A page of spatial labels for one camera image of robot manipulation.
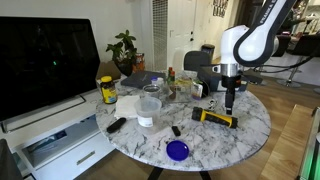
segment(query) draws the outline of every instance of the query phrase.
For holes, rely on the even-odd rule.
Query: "television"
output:
[[[0,17],[0,123],[96,89],[90,20]]]

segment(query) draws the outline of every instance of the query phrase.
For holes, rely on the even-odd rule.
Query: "white tv stand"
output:
[[[0,139],[7,140],[23,176],[32,174],[37,180],[74,179],[114,150],[95,121],[101,95],[94,90],[82,96],[86,100],[82,104],[13,132],[0,132]],[[61,131],[66,132],[65,137],[30,151],[33,144]]]

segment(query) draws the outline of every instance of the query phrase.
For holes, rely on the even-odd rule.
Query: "potted plant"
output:
[[[126,76],[130,76],[132,74],[132,65],[135,65],[137,59],[137,48],[133,45],[133,41],[136,38],[130,36],[129,30],[116,35],[115,38],[120,39],[120,41],[116,44],[108,44],[106,52],[112,51],[112,60],[120,72]]]

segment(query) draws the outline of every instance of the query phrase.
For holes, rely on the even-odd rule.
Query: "blue bowl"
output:
[[[167,145],[167,154],[172,160],[183,161],[189,155],[189,148],[182,141],[179,141],[179,140],[171,141]]]

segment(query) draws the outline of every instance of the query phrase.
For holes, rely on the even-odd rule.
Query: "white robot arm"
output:
[[[235,88],[240,86],[239,65],[257,67],[274,52],[278,29],[296,0],[266,0],[253,25],[227,29],[221,39],[222,86],[225,107],[232,114]]]

